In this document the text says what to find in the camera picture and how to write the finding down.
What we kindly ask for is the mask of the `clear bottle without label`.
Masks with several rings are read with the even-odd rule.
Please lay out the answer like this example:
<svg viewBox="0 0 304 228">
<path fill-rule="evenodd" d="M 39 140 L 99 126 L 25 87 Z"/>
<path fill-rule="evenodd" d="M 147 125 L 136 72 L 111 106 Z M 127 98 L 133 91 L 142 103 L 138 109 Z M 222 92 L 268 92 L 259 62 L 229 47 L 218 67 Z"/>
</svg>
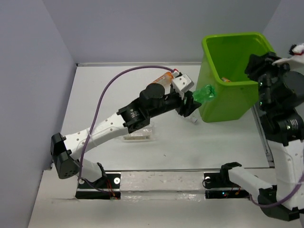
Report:
<svg viewBox="0 0 304 228">
<path fill-rule="evenodd" d="M 198 119 L 197 119 L 196 115 L 194 115 L 194 114 L 191 114 L 190 116 L 188 116 L 188 120 L 193 124 L 196 124 L 198 122 Z"/>
</svg>

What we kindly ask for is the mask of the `crushed green plastic bottle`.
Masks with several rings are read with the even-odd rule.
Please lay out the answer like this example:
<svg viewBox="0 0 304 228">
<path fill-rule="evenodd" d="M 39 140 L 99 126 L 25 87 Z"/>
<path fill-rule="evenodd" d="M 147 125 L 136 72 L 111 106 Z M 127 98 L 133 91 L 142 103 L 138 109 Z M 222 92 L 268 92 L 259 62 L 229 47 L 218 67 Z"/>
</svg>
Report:
<svg viewBox="0 0 304 228">
<path fill-rule="evenodd" d="M 192 96 L 194 101 L 203 104 L 205 102 L 212 101 L 214 98 L 216 98 L 217 93 L 214 86 L 205 85 L 204 87 L 195 90 L 192 93 Z"/>
</svg>

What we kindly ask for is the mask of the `small orange plastic bottle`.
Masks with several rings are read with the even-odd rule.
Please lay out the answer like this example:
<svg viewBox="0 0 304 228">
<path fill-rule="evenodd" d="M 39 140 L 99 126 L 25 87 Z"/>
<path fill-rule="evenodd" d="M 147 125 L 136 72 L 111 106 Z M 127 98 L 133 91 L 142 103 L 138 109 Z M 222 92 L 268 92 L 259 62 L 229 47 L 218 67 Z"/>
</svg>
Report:
<svg viewBox="0 0 304 228">
<path fill-rule="evenodd" d="M 223 82 L 228 82 L 228 83 L 231 82 L 231 80 L 229 80 L 229 79 L 226 78 L 226 77 L 222 77 L 221 80 L 222 80 Z"/>
</svg>

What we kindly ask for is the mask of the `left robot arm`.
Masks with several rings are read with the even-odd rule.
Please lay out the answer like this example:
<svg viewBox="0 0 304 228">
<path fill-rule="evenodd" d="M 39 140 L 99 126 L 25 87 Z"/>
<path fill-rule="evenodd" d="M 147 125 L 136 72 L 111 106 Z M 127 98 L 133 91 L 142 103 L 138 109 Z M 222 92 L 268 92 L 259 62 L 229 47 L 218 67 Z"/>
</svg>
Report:
<svg viewBox="0 0 304 228">
<path fill-rule="evenodd" d="M 140 92 L 138 98 L 118 110 L 93 129 L 87 128 L 63 136 L 56 133 L 51 137 L 50 152 L 60 179 L 77 176 L 93 188 L 100 188 L 107 181 L 107 175 L 100 163 L 82 158 L 87 152 L 111 139 L 133 133 L 150 124 L 153 117 L 171 110 L 181 116 L 192 114 L 201 103 L 195 101 L 193 93 L 180 95 L 173 88 L 166 94 L 160 84 L 150 84 Z"/>
</svg>

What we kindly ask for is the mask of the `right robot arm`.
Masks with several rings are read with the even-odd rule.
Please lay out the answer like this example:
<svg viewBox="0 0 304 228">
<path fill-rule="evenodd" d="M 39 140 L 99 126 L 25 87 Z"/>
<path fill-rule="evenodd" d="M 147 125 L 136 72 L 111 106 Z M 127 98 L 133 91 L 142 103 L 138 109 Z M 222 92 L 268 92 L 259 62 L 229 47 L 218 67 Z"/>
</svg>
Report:
<svg viewBox="0 0 304 228">
<path fill-rule="evenodd" d="M 258 83 L 260 118 L 275 164 L 276 184 L 246 171 L 237 162 L 221 166 L 223 186 L 232 183 L 249 193 L 265 215 L 283 221 L 304 219 L 304 120 L 297 106 L 304 101 L 304 76 L 296 68 L 303 54 L 280 58 L 274 52 L 249 57 L 245 73 Z"/>
</svg>

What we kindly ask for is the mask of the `green plastic bin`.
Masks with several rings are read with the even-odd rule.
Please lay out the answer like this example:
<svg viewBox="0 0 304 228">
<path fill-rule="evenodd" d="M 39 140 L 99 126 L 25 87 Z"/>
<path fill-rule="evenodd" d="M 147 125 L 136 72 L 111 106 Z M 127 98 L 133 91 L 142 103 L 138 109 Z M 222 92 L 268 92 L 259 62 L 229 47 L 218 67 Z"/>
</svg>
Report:
<svg viewBox="0 0 304 228">
<path fill-rule="evenodd" d="M 204 54 L 196 88 L 212 85 L 217 93 L 199 108 L 202 120 L 212 123 L 241 118 L 258 101 L 257 82 L 244 73 L 249 56 L 260 56 L 273 48 L 258 32 L 209 35 L 201 45 Z M 223 82 L 222 77 L 231 82 Z"/>
</svg>

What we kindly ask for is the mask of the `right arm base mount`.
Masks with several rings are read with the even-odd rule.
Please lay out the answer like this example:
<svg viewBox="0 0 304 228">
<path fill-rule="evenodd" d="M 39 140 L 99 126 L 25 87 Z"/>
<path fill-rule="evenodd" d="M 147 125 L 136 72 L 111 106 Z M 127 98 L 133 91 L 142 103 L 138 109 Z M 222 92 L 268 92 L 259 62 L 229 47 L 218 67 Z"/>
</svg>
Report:
<svg viewBox="0 0 304 228">
<path fill-rule="evenodd" d="M 205 198 L 212 199 L 249 199 L 249 193 L 237 184 L 223 180 L 219 172 L 204 173 L 202 186 Z"/>
</svg>

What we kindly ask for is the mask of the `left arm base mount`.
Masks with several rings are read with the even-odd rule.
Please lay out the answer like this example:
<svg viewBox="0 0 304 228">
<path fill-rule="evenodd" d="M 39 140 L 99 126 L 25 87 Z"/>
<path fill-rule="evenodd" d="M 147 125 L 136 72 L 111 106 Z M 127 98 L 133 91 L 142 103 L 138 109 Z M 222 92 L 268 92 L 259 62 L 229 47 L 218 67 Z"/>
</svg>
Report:
<svg viewBox="0 0 304 228">
<path fill-rule="evenodd" d="M 106 172 L 107 178 L 100 187 L 93 183 L 80 180 L 77 184 L 75 197 L 80 200 L 119 200 L 121 198 L 121 173 Z"/>
</svg>

